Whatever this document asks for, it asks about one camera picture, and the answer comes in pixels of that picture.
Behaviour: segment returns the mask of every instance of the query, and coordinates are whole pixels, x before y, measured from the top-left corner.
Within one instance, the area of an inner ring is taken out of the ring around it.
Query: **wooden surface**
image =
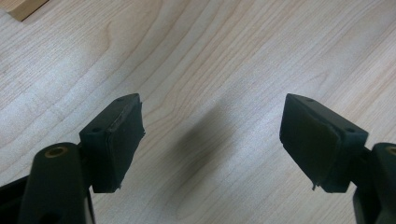
[[[139,92],[147,134],[98,223],[354,223],[278,140],[288,92],[396,142],[396,1],[49,1],[0,12],[0,184]]]
[[[17,21],[23,21],[48,0],[0,0],[0,8]]]

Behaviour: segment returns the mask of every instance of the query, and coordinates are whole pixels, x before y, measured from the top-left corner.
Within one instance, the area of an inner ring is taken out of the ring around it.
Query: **wooden table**
[[[98,223],[354,223],[278,132],[288,92],[396,142],[396,2],[59,1],[0,12],[0,184],[139,92],[146,136]]]

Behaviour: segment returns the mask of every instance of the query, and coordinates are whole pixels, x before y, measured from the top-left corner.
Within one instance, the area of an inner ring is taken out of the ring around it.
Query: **black plastic part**
[[[129,169],[145,134],[138,94],[113,101],[80,133],[95,193],[114,192]]]
[[[378,143],[370,157],[381,212],[376,223],[396,223],[396,145]]]
[[[60,143],[35,155],[18,223],[93,223],[78,146]]]
[[[0,188],[0,223],[17,223],[27,176]]]
[[[367,192],[357,188],[353,195],[353,208],[356,223],[373,224],[381,211],[381,204],[374,190]]]
[[[346,192],[348,166],[368,133],[307,97],[288,94],[280,141],[304,173],[327,192]]]

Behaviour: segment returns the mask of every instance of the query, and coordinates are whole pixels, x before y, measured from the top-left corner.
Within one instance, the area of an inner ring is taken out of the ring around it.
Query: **light wood surface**
[[[17,21],[23,21],[48,0],[0,0],[0,8]]]
[[[139,92],[146,136],[98,223],[354,223],[278,139],[288,92],[396,142],[396,1],[49,1],[0,12],[0,184]]]

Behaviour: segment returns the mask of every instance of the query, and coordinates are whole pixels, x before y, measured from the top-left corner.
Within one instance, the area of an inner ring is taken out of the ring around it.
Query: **black bracket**
[[[352,181],[358,223],[396,223],[396,145],[364,147],[368,133],[326,106],[288,94],[280,141],[315,186],[346,192]]]
[[[0,188],[0,223],[94,223],[89,187],[112,193],[145,131],[138,94],[113,101],[80,133],[81,143],[39,151],[29,176]]]

